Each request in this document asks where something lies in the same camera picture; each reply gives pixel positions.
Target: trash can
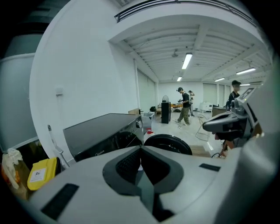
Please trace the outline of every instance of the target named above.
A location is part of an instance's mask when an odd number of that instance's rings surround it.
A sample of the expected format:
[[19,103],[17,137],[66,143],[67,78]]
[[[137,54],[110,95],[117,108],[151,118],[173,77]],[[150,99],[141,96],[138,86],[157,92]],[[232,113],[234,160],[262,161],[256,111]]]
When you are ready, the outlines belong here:
[[155,113],[141,113],[143,129],[152,128],[152,122],[155,118]]
[[29,174],[27,186],[36,191],[60,173],[60,159],[44,159],[34,163]]

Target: cable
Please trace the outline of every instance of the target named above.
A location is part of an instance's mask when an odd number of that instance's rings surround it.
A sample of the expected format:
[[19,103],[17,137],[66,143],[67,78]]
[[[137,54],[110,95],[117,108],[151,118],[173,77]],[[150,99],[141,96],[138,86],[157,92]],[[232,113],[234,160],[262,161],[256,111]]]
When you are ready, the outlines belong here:
[[[220,157],[220,153],[218,153],[218,152],[217,152],[217,153],[215,153],[214,155],[217,155],[217,154],[219,154],[219,157]],[[211,156],[211,158],[213,158],[213,157],[214,157],[214,155],[213,155],[213,156]]]

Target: ceiling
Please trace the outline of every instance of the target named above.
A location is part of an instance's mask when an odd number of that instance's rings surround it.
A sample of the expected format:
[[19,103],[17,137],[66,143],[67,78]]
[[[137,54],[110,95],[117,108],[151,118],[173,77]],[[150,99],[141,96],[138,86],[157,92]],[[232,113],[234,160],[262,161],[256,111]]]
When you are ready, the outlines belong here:
[[[123,40],[155,73],[160,82],[242,83],[263,81],[271,69],[265,46],[247,31],[214,18],[180,15],[144,22],[137,33]],[[182,70],[186,53],[193,57]],[[250,74],[236,72],[256,68]]]

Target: khaki pants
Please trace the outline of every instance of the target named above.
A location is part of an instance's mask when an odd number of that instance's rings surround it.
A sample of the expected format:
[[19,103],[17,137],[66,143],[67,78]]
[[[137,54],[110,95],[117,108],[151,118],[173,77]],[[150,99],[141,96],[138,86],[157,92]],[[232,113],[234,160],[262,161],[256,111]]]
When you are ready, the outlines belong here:
[[189,107],[182,107],[178,121],[181,122],[183,118],[185,123],[189,124]]

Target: black cap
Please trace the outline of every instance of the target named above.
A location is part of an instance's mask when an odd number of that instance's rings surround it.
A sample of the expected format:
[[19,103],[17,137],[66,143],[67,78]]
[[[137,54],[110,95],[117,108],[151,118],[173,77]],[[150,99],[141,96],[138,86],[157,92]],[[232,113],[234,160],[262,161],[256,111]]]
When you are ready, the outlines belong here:
[[233,86],[233,85],[236,85],[236,84],[240,85],[241,82],[238,82],[237,80],[233,80],[232,83],[231,83],[232,86]]

